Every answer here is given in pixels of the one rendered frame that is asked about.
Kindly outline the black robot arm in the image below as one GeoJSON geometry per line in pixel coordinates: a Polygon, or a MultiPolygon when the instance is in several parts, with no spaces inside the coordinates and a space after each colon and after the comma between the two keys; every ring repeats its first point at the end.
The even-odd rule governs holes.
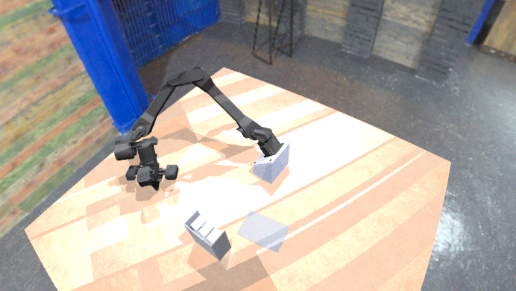
{"type": "MultiPolygon", "coordinates": [[[[191,71],[168,76],[148,109],[134,122],[132,127],[133,133],[130,139],[115,141],[114,155],[116,160],[132,160],[134,155],[137,155],[136,150],[141,160],[150,160],[155,156],[154,146],[157,145],[158,138],[153,136],[143,140],[140,140],[140,138],[146,137],[152,132],[157,115],[173,93],[175,87],[187,84],[194,84],[213,98],[236,121],[239,126],[236,130],[244,138],[259,140],[257,144],[264,153],[264,157],[276,155],[285,143],[280,143],[270,128],[262,127],[246,116],[215,85],[207,73],[205,68],[196,66],[191,71]]],[[[146,163],[145,166],[136,165],[136,167],[136,182],[141,187],[153,185],[153,182],[157,179],[157,171],[154,170],[154,167],[149,165],[149,163],[146,163]]]]}

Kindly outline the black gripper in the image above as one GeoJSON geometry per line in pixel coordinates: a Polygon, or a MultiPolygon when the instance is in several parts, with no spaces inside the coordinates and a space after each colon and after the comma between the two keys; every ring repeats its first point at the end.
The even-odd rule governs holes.
{"type": "MultiPolygon", "coordinates": [[[[155,156],[150,160],[141,160],[139,162],[140,166],[145,166],[146,163],[149,163],[149,165],[152,165],[154,167],[154,170],[157,171],[157,179],[153,182],[153,185],[151,185],[155,190],[159,190],[159,184],[160,181],[162,181],[163,175],[165,175],[165,179],[167,180],[175,180],[178,176],[178,165],[177,164],[171,164],[167,165],[166,169],[163,169],[163,167],[159,167],[159,163],[157,161],[157,153],[155,156]]],[[[130,166],[128,170],[126,171],[126,178],[128,181],[134,181],[136,179],[137,174],[137,167],[130,166]]]]}

